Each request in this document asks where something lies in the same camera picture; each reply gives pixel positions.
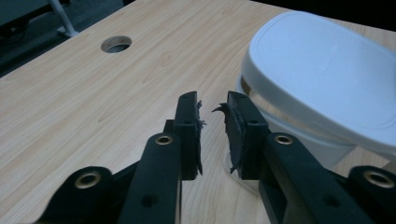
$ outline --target white container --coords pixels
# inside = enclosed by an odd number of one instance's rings
[[[327,168],[356,145],[396,161],[396,54],[332,21],[299,11],[268,21],[236,90]]]

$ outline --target screw hole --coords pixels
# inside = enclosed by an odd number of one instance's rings
[[[379,186],[384,189],[391,189],[395,187],[395,183],[386,175],[383,175],[376,171],[366,171],[363,173],[364,178],[370,183]]]
[[[140,201],[144,207],[151,208],[155,204],[158,203],[158,196],[155,194],[147,194],[143,196],[142,200]]]
[[[155,143],[158,145],[168,145],[171,144],[171,142],[173,142],[173,138],[168,135],[163,135],[155,139]]]
[[[76,180],[75,186],[78,189],[88,189],[99,183],[100,179],[101,175],[96,171],[84,173]]]
[[[293,143],[293,139],[286,135],[277,135],[275,141],[282,145],[290,145]]]

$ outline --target wood grain surface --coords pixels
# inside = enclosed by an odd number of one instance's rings
[[[31,223],[76,170],[113,173],[140,159],[146,141],[198,91],[204,175],[183,183],[182,223],[269,223],[258,195],[225,171],[223,115],[248,43],[280,7],[248,0],[137,0],[0,79],[0,223]],[[396,34],[338,21],[396,51]],[[131,47],[101,44],[129,36]],[[363,149],[334,169],[380,159]]]

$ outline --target round hole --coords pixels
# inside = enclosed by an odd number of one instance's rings
[[[78,189],[88,189],[99,183],[101,176],[98,172],[92,171],[82,174],[75,182]]]
[[[379,186],[384,189],[391,189],[395,187],[395,183],[386,175],[383,175],[376,171],[366,171],[363,173],[364,178],[370,183]]]
[[[282,145],[290,145],[293,143],[293,139],[286,135],[277,135],[275,141]]]
[[[132,40],[125,35],[110,37],[102,43],[102,51],[106,53],[118,53],[131,46]]]
[[[330,207],[339,207],[340,202],[334,196],[327,194],[323,197],[323,202]]]
[[[155,143],[157,143],[158,145],[168,145],[171,142],[173,142],[173,138],[168,135],[163,135],[155,139]]]
[[[147,194],[143,196],[142,200],[140,201],[144,207],[150,208],[158,203],[158,196],[155,194]]]

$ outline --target brass insert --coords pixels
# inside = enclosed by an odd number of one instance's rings
[[[162,135],[155,139],[155,143],[158,145],[168,145],[173,142],[173,138],[169,135]]]
[[[282,145],[290,145],[293,143],[293,139],[286,135],[277,135],[275,141]]]
[[[379,186],[384,189],[391,189],[395,187],[395,183],[386,175],[383,175],[376,171],[366,171],[363,173],[364,178],[370,183]]]
[[[96,171],[84,173],[76,180],[75,186],[78,189],[88,189],[99,183],[100,179],[101,175]]]

